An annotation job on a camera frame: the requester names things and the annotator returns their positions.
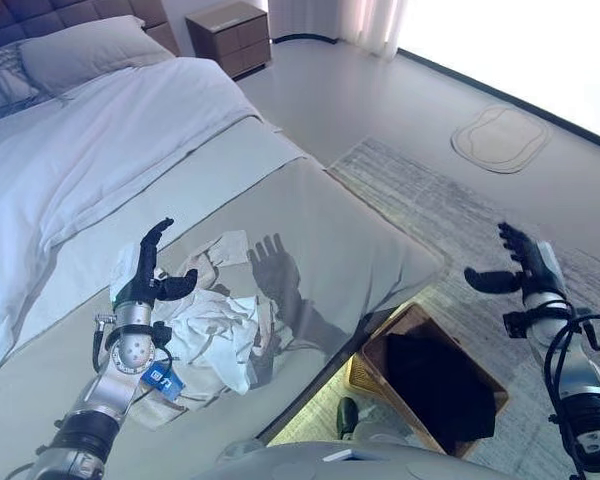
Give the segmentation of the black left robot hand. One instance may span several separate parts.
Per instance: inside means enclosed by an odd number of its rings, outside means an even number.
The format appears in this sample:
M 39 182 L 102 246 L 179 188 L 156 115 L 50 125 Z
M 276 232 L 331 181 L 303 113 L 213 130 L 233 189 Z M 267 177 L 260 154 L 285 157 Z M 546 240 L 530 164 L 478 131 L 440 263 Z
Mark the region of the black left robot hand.
M 122 284 L 111 301 L 114 310 L 127 302 L 141 302 L 153 307 L 156 300 L 180 300 L 194 290 L 198 280 L 196 268 L 189 269 L 184 276 L 171 276 L 164 280 L 154 276 L 158 243 L 163 232 L 173 223 L 172 218 L 165 218 L 142 238 L 138 259 L 131 262 L 133 276 Z

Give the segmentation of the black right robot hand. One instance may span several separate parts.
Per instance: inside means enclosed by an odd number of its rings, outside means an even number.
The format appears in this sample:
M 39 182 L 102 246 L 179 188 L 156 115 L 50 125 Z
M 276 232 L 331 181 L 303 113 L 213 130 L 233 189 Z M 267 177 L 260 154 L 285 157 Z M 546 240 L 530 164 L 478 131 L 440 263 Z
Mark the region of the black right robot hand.
M 515 272 L 464 269 L 466 282 L 476 291 L 486 294 L 522 292 L 523 301 L 534 295 L 553 295 L 567 300 L 564 277 L 551 245 L 536 241 L 506 222 L 498 224 L 503 247 L 512 261 L 520 266 Z

